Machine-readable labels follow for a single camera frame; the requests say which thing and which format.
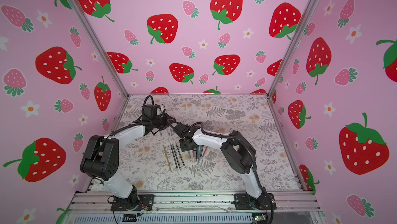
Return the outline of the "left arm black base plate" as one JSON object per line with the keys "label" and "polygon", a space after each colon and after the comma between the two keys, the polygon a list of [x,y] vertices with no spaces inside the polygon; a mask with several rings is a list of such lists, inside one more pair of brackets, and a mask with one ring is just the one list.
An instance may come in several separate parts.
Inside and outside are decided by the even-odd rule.
{"label": "left arm black base plate", "polygon": [[108,197],[108,203],[111,204],[111,211],[151,211],[154,204],[155,195],[133,195],[126,199],[116,196]]}

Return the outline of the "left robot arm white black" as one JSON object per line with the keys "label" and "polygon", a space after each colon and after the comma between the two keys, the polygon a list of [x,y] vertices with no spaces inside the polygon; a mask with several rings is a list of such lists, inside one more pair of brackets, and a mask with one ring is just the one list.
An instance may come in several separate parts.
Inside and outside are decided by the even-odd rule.
{"label": "left robot arm white black", "polygon": [[99,180],[117,199],[134,198],[134,186],[119,171],[120,150],[136,139],[168,128],[163,104],[156,104],[151,95],[147,96],[141,108],[141,115],[131,124],[108,135],[91,136],[82,161],[80,171],[91,178]]}

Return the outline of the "yellow pencil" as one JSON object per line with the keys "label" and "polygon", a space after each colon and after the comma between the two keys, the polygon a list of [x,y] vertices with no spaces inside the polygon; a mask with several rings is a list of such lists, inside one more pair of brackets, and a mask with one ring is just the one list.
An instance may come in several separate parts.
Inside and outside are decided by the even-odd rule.
{"label": "yellow pencil", "polygon": [[168,154],[167,154],[165,146],[163,146],[163,151],[164,151],[164,155],[165,155],[165,158],[166,158],[166,162],[167,162],[167,166],[169,168],[169,171],[172,172],[171,164],[170,164],[169,157],[168,157]]}

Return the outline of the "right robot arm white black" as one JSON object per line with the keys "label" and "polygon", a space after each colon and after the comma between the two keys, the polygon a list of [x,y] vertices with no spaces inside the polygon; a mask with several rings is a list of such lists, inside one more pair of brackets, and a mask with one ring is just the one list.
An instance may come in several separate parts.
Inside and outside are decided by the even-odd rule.
{"label": "right robot arm white black", "polygon": [[238,131],[220,134],[206,131],[203,123],[192,125],[177,123],[170,128],[180,137],[182,151],[191,151],[199,146],[207,146],[222,152],[230,167],[239,173],[246,186],[246,194],[253,199],[269,197],[257,174],[256,150]]}

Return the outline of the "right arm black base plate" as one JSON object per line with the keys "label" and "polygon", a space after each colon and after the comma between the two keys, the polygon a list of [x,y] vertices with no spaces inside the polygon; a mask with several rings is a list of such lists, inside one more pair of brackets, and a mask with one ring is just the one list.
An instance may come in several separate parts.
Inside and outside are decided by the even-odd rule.
{"label": "right arm black base plate", "polygon": [[235,194],[232,204],[237,210],[276,210],[276,201],[273,194],[262,193],[254,198],[247,193]]}

